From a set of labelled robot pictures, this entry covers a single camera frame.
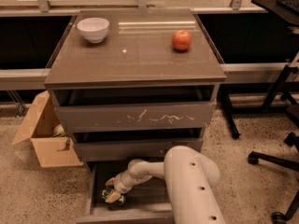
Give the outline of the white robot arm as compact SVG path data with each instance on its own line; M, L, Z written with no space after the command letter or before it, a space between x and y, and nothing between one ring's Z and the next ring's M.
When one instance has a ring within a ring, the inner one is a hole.
M130 161L125 171L106 182L102 198L106 203L118 202L132 187L153 177L165 182L175 224L226 224L212 191L220 170L190 147L172 147L162 162Z

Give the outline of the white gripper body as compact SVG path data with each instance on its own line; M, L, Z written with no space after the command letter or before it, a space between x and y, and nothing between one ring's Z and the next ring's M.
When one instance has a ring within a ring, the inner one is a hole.
M126 173L119 173L118 175L115 176L114 178L114 190L117 192L124 194L127 193L132 189L134 185L132 177Z

